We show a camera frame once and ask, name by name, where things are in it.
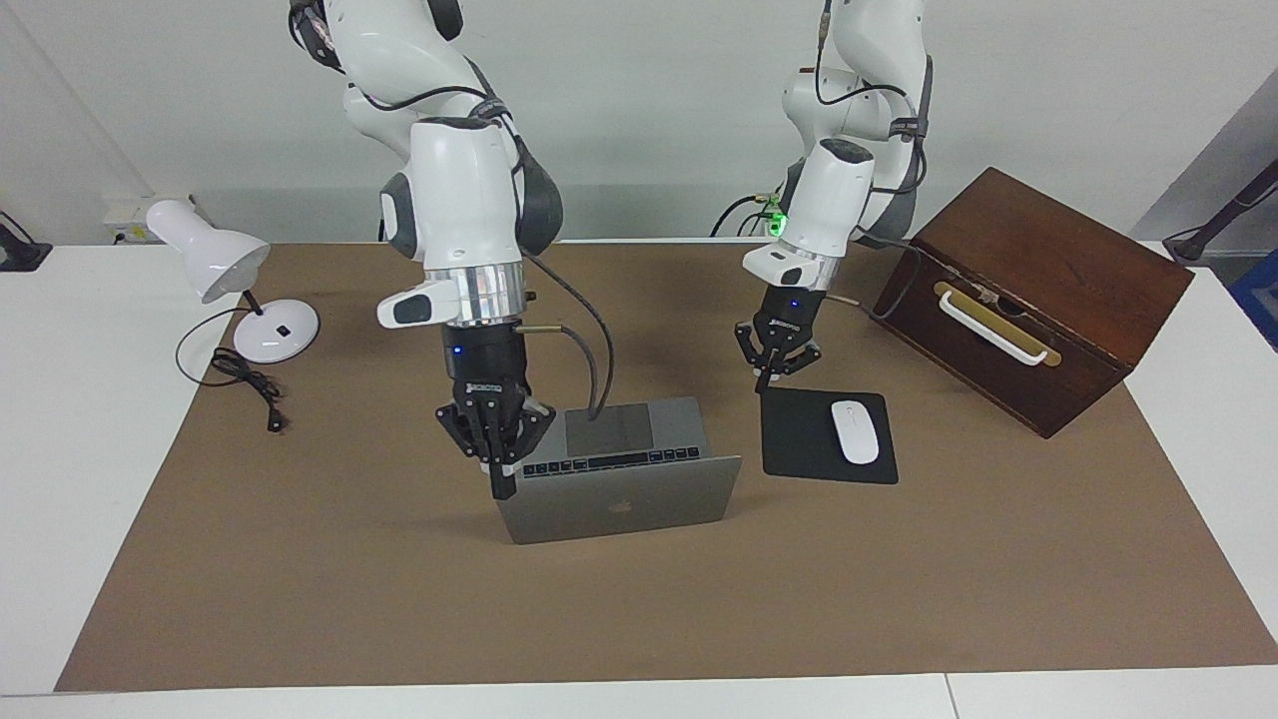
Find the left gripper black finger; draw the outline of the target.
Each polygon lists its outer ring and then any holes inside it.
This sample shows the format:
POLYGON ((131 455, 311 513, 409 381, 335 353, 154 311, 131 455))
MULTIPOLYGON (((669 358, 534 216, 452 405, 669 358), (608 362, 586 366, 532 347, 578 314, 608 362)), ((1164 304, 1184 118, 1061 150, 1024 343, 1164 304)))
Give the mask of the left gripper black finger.
POLYGON ((783 375, 803 372, 803 368, 820 360, 820 347, 814 341, 808 341, 801 347, 796 347, 794 354, 783 354, 781 350, 774 350, 771 359, 771 381, 780 381, 783 375))
POLYGON ((767 352, 766 347, 759 350, 753 344, 753 328, 751 324, 736 324, 736 341, 741 350, 744 359, 751 367, 757 375, 754 384, 754 392, 764 392, 768 386, 771 386, 772 372, 771 372, 771 352, 767 352))

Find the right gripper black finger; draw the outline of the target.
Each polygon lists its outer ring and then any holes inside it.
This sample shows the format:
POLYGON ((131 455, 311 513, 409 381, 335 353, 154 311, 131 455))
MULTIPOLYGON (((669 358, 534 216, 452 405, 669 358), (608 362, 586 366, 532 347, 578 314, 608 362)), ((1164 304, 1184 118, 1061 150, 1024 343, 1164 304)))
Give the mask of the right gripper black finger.
POLYGON ((502 497, 518 492, 518 465, 546 435, 555 419, 551 405, 529 404, 518 414, 510 427, 502 430, 502 497))
POLYGON ((491 494, 504 497, 504 450, 498 429, 491 427, 482 410, 466 412, 458 404, 445 404, 435 410, 443 432, 452 438, 461 453, 475 458, 489 476, 491 494))

